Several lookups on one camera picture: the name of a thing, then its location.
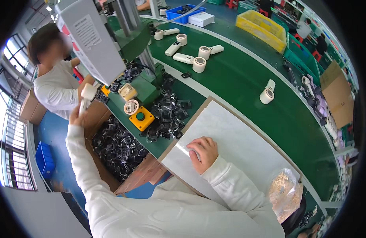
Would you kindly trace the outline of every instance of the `paper sticker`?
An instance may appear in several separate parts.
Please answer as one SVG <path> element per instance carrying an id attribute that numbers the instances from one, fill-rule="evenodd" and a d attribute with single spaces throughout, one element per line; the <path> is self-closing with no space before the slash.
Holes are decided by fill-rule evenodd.
<path id="1" fill-rule="evenodd" d="M 75 38 L 79 37 L 82 45 L 88 50 L 90 50 L 90 47 L 93 45 L 97 45 L 102 41 L 89 14 L 78 20 L 74 24 L 74 27 L 77 32 Z"/>

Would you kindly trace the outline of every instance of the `green button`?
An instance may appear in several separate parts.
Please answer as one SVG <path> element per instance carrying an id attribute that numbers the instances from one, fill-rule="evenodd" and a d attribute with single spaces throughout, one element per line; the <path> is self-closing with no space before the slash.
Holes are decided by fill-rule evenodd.
<path id="1" fill-rule="evenodd" d="M 137 118 L 138 121 L 143 121 L 144 120 L 143 112 L 137 113 L 136 118 Z"/>

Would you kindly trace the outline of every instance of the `white box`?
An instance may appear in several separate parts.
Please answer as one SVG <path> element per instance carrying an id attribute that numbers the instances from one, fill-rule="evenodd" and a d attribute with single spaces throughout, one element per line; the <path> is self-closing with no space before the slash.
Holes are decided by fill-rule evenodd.
<path id="1" fill-rule="evenodd" d="M 188 17 L 188 23 L 196 26 L 204 27 L 214 21 L 214 15 L 206 12 L 199 12 Z"/>
<path id="2" fill-rule="evenodd" d="M 78 0 L 55 7 L 57 27 L 73 42 L 73 52 L 89 73 L 107 86 L 126 69 L 92 1 Z"/>

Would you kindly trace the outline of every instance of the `plastic bag of small parts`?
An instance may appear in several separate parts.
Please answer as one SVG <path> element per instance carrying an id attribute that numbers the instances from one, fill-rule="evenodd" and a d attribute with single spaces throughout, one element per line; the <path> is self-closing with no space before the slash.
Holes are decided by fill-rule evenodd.
<path id="1" fill-rule="evenodd" d="M 284 168 L 272 180 L 267 197 L 273 204 L 273 211 L 279 223 L 284 222 L 300 207 L 303 184 L 299 183 L 293 172 Z"/>

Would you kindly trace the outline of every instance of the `yellow plastic crate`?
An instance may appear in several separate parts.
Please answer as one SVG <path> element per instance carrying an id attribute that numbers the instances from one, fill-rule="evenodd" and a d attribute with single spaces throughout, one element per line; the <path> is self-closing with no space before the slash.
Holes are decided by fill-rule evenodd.
<path id="1" fill-rule="evenodd" d="M 248 10 L 237 16 L 236 26 L 260 38 L 279 53 L 286 49 L 286 31 L 259 12 Z"/>

